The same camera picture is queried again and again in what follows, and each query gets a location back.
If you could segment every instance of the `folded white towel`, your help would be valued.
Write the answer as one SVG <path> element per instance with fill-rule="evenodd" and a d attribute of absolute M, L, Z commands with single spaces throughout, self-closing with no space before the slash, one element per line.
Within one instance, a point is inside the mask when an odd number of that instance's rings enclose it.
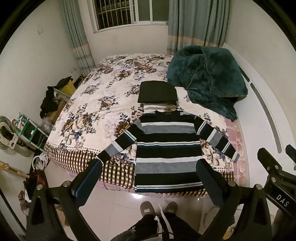
<path fill-rule="evenodd" d="M 176 107 L 173 104 L 162 104 L 162 103 L 144 103 L 145 110 L 164 110 Z"/>

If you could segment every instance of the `dark green blanket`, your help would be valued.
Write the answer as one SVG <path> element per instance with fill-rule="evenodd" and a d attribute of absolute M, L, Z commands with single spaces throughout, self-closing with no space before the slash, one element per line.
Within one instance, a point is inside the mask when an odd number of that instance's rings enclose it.
<path fill-rule="evenodd" d="M 234 57 L 228 49 L 187 46 L 179 50 L 168 67 L 170 84 L 182 86 L 191 102 L 234 121 L 233 107 L 248 89 Z"/>

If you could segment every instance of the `black pants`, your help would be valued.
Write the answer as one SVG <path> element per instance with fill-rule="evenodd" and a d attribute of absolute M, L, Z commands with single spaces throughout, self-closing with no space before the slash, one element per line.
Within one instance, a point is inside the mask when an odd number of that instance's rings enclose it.
<path fill-rule="evenodd" d="M 198 232 L 190 227 L 190 225 L 184 220 L 177 217 L 176 214 L 165 213 L 164 215 L 172 228 L 174 240 L 197 241 L 201 237 Z M 165 234 L 163 234 L 163 240 L 168 240 L 169 234 L 165 222 L 163 218 L 160 217 L 159 219 L 165 231 Z M 146 214 L 133 227 L 136 231 L 136 241 L 146 239 L 157 233 L 157 221 L 154 220 L 154 216 L 151 214 Z"/>

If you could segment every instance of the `window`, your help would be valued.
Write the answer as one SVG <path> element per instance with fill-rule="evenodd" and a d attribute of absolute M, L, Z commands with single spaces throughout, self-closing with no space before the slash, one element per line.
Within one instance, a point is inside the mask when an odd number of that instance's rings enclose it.
<path fill-rule="evenodd" d="M 94 31 L 127 24 L 166 24 L 169 0 L 90 0 Z"/>

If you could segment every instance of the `checkered bed skirt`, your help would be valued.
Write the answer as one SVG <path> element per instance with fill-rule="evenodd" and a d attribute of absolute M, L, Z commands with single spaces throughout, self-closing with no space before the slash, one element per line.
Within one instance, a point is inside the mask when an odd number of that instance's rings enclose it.
<path fill-rule="evenodd" d="M 52 147 L 46 143 L 44 150 L 48 154 L 51 161 L 61 168 L 73 172 L 83 172 L 87 167 L 87 162 L 92 160 L 95 153 L 91 151 L 69 151 L 57 147 Z M 223 172 L 221 175 L 226 181 L 234 180 L 233 172 Z M 111 158 L 103 165 L 102 175 L 99 181 L 115 184 L 117 186 L 135 189 L 135 164 L 131 162 L 117 161 Z M 206 196 L 207 192 L 205 189 L 186 191 L 178 193 L 169 193 L 169 195 L 182 195 L 182 196 Z"/>

